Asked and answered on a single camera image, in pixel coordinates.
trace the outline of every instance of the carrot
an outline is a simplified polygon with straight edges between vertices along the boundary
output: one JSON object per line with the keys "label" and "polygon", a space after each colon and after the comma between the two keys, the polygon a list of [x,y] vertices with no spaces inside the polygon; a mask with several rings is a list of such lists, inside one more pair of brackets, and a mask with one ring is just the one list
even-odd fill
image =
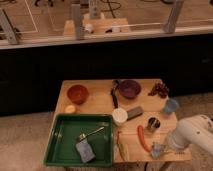
{"label": "carrot", "polygon": [[139,125],[138,128],[138,137],[139,137],[139,140],[141,142],[141,145],[143,146],[143,148],[147,151],[147,152],[150,152],[151,149],[147,146],[146,142],[145,142],[145,138],[144,138],[144,131],[143,131],[143,126],[142,125]]}

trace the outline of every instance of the orange bowl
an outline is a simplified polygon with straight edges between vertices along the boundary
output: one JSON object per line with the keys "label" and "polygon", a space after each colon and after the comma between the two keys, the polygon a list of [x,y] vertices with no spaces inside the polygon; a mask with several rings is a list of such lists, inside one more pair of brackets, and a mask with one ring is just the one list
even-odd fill
{"label": "orange bowl", "polygon": [[75,104],[82,104],[89,96],[89,92],[83,85],[74,85],[67,91],[67,96],[71,102]]}

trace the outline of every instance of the spoon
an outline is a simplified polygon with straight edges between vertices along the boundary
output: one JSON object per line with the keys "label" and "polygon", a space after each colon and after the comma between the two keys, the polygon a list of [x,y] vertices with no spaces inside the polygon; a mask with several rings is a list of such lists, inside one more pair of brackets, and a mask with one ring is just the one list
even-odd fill
{"label": "spoon", "polygon": [[80,142],[80,141],[84,140],[84,139],[87,138],[88,136],[90,136],[90,135],[92,135],[92,134],[95,134],[95,133],[101,131],[102,129],[104,129],[103,126],[100,127],[100,128],[98,128],[98,129],[96,129],[96,130],[93,131],[93,132],[88,133],[88,134],[84,134],[84,133],[80,134],[80,135],[78,136],[78,138],[77,138],[77,142]]}

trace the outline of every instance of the paper cup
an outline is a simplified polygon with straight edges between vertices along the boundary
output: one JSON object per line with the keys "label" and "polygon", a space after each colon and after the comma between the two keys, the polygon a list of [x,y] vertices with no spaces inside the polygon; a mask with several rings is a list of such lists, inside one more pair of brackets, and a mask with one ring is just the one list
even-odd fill
{"label": "paper cup", "polygon": [[128,114],[126,110],[117,108],[112,112],[113,121],[117,126],[121,126],[127,121]]}

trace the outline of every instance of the purple bowl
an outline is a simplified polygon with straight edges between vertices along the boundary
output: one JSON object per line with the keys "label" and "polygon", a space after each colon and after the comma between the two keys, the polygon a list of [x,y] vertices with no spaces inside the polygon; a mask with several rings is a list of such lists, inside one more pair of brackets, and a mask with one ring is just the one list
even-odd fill
{"label": "purple bowl", "polygon": [[134,80],[124,80],[118,85],[118,90],[122,96],[133,99],[141,92],[141,86]]}

